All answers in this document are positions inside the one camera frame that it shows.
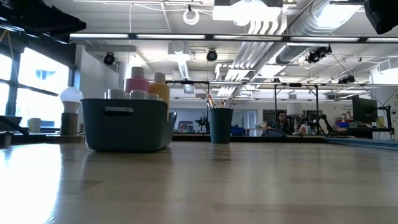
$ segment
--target bin handle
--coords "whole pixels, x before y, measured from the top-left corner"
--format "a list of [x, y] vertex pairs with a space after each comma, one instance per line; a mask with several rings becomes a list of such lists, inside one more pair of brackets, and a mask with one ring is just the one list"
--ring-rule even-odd
[[132, 116], [134, 110], [130, 107], [107, 106], [103, 114], [105, 116]]

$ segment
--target yellow bottle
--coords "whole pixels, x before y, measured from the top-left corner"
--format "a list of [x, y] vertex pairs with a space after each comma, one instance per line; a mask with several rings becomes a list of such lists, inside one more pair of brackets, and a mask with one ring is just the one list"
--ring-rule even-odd
[[166, 85], [166, 75], [161, 72], [157, 72], [154, 75], [154, 83], [149, 86], [148, 93], [158, 94], [159, 97], [167, 103], [167, 115], [166, 119], [169, 120], [169, 109], [170, 109], [170, 87]]

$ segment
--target pink bottle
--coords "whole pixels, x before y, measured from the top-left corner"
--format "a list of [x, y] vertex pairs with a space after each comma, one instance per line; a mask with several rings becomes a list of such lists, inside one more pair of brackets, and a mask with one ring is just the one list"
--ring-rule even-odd
[[142, 90], [148, 92], [149, 82], [144, 78], [144, 69], [141, 67], [131, 68], [131, 78], [124, 81], [124, 91], [130, 93], [131, 90]]

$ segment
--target pencil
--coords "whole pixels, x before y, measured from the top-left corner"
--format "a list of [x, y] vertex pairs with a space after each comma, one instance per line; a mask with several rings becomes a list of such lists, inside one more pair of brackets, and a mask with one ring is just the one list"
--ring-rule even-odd
[[207, 97], [209, 98], [209, 103], [210, 103], [210, 105], [211, 105], [210, 108], [216, 108], [215, 106], [213, 107], [213, 105], [215, 105], [215, 104], [214, 104], [214, 102], [213, 102], [213, 99], [212, 99], [211, 95], [208, 94]]

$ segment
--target white lamp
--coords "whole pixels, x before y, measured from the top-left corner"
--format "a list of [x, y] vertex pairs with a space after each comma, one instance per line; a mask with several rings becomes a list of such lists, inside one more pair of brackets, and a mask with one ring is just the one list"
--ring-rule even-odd
[[[301, 116], [303, 115], [303, 105], [301, 103], [291, 103], [287, 105], [287, 116]], [[295, 134], [299, 133], [297, 120], [294, 118], [294, 131]]]
[[80, 100], [83, 99], [83, 94], [75, 87], [68, 87], [62, 91], [60, 99], [63, 104], [60, 134], [74, 136], [77, 129], [77, 109], [80, 106]]
[[60, 94], [64, 113], [77, 113], [83, 94], [75, 87], [68, 87]]
[[301, 103], [291, 103], [287, 105], [287, 116], [303, 115], [303, 105]]

